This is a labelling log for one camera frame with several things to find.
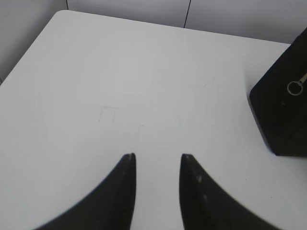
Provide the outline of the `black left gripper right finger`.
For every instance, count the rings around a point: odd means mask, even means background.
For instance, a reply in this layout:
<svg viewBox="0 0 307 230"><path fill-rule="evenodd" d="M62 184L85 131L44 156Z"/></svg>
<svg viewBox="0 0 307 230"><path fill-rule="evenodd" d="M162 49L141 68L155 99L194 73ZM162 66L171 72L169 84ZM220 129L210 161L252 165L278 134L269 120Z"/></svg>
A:
<svg viewBox="0 0 307 230"><path fill-rule="evenodd" d="M191 154L180 163L180 210L186 230L274 230L224 191Z"/></svg>

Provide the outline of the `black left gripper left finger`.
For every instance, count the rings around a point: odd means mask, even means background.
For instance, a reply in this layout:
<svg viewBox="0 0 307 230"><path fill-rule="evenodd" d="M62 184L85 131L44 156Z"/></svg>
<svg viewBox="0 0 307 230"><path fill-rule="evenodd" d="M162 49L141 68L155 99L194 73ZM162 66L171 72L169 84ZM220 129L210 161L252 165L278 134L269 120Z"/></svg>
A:
<svg viewBox="0 0 307 230"><path fill-rule="evenodd" d="M39 230L129 230L136 197L136 156L125 154L84 199Z"/></svg>

